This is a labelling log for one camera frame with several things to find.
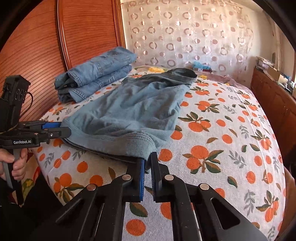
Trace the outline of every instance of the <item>metal screw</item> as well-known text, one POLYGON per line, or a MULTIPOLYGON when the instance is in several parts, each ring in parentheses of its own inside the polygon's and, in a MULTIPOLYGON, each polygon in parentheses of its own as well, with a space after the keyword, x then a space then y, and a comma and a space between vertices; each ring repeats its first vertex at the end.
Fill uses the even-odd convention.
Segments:
POLYGON ((202 190, 209 190, 209 188, 210 188, 209 185, 206 183, 200 184, 200 189, 202 189, 202 190))
POLYGON ((167 181, 172 181, 172 180, 174 180, 174 176, 171 175, 171 174, 168 174, 168 175, 165 175, 165 179, 166 179, 167 181))
POLYGON ((87 189, 88 191, 93 191, 93 190, 96 189, 96 185, 94 185, 94 184, 89 184, 89 185, 87 185, 86 189, 87 189))
POLYGON ((129 175, 129 174, 124 174, 124 175, 122 176, 122 179, 125 180, 125 181, 128 181, 128 180, 131 179, 131 175, 129 175))

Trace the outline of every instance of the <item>hand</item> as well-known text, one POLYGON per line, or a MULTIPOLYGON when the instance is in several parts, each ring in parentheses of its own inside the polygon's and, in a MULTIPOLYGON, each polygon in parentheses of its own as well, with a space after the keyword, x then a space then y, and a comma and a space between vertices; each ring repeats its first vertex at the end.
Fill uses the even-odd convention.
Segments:
POLYGON ((15 160, 14 156, 10 154, 7 150, 0 148, 0 177, 3 180, 6 180, 2 161, 6 163, 14 162, 12 176, 14 177, 15 180, 22 180, 26 174, 27 157, 28 157, 28 149, 27 148, 22 149, 20 152, 20 158, 14 162, 15 160))

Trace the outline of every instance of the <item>bed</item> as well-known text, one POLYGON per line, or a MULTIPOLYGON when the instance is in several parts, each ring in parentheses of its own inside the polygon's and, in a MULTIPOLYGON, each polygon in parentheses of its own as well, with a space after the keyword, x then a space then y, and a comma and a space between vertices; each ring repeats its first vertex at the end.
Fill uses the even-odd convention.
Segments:
MULTIPOLYGON (((136 67, 128 76, 137 78, 164 70, 136 67)), ((121 81, 102 88, 83 102, 59 102, 42 119, 62 121, 117 88, 121 81)), ((274 240, 285 209, 281 154, 256 98, 234 85, 222 77, 198 72, 180 103, 175 131, 158 152, 159 161, 186 183, 208 183, 269 240, 274 240)), ((124 162, 73 149, 60 139, 42 143, 32 151, 62 204, 86 185, 105 185, 126 172, 124 162)), ((169 203, 153 202, 150 174, 145 175, 144 185, 143 202, 126 205, 123 240, 172 240, 169 203)))

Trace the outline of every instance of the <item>wooden headboard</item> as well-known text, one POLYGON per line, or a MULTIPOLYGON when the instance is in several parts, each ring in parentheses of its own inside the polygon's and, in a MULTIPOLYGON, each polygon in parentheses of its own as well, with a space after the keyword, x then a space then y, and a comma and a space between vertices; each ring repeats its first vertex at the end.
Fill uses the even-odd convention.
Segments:
MULTIPOLYGON (((122 26, 120 0, 39 3, 0 52, 0 88, 13 74, 31 82, 34 102, 21 120, 37 120, 58 102, 55 76, 116 46, 125 47, 122 26)), ((29 104, 27 96, 22 110, 29 104)))

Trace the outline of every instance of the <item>black cable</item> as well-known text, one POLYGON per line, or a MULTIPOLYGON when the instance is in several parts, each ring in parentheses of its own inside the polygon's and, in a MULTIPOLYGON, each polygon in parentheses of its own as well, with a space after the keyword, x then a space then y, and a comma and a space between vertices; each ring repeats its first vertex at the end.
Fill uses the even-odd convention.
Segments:
POLYGON ((25 112, 20 115, 20 118, 32 107, 32 104, 33 104, 33 95, 30 92, 27 92, 27 94, 29 94, 31 96, 31 98, 32 98, 31 104, 28 107, 28 109, 26 109, 25 112))

